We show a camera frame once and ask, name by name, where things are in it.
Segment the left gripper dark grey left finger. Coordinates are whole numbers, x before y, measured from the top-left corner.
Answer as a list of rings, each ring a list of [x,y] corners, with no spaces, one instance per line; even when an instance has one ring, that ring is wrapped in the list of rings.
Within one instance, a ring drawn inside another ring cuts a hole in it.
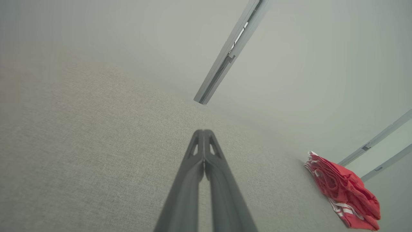
[[[193,133],[161,211],[155,232],[197,232],[199,183],[204,175],[202,130]]]

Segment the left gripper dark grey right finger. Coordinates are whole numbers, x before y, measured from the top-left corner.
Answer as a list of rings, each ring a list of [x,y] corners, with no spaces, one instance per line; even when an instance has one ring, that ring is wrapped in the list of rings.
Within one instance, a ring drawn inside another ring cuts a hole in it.
[[[211,130],[204,131],[205,173],[211,186],[215,232],[257,232],[229,164]]]

